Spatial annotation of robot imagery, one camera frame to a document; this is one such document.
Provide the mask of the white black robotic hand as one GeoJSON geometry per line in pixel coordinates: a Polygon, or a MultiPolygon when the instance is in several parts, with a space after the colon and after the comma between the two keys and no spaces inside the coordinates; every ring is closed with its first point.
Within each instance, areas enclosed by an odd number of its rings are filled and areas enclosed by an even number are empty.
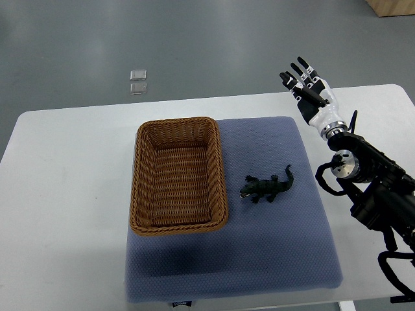
{"type": "Polygon", "coordinates": [[[338,101],[327,81],[302,57],[297,57],[297,61],[290,65],[294,74],[285,71],[279,76],[296,99],[304,121],[325,141],[346,132],[348,126],[338,112],[338,101]]]}

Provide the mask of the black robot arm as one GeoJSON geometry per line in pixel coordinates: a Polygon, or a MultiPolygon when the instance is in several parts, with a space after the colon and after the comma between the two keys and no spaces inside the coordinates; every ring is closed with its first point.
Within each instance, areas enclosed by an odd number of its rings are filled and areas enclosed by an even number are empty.
{"type": "Polygon", "coordinates": [[[316,171],[318,184],[334,196],[348,196],[353,205],[351,216],[369,230],[383,234],[386,251],[378,263],[386,279],[401,292],[391,303],[414,301],[414,290],[400,281],[389,259],[414,262],[414,252],[398,250],[395,234],[414,249],[414,178],[403,168],[354,133],[357,115],[350,126],[329,125],[328,147],[334,151],[331,161],[316,171]]]}

